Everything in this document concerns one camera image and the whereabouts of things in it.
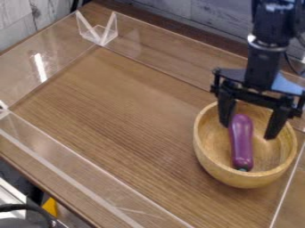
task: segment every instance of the wood grain surface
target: wood grain surface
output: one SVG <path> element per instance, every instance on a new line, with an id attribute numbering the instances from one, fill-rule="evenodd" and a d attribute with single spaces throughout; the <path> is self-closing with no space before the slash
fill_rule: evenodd
<path id="1" fill-rule="evenodd" d="M 96 47 L 13 112 L 194 227 L 268 227 L 289 176 L 265 188 L 238 190 L 205 172 L 193 151 L 193 124 L 214 101 L 202 89 Z M 304 135 L 297 136 L 301 145 Z M 115 218 L 96 211 L 94 200 L 3 139 L 1 153 L 91 225 L 110 225 Z M 88 175 L 78 164 L 68 169 Z M 94 181 L 83 178 L 99 192 L 104 186 Z"/>

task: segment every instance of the purple eggplant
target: purple eggplant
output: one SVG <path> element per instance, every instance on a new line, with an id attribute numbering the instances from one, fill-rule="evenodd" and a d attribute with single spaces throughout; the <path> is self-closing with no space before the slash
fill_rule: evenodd
<path id="1" fill-rule="evenodd" d="M 229 126 L 234 168 L 250 171 L 253 168 L 253 121 L 243 114 L 235 114 Z"/>

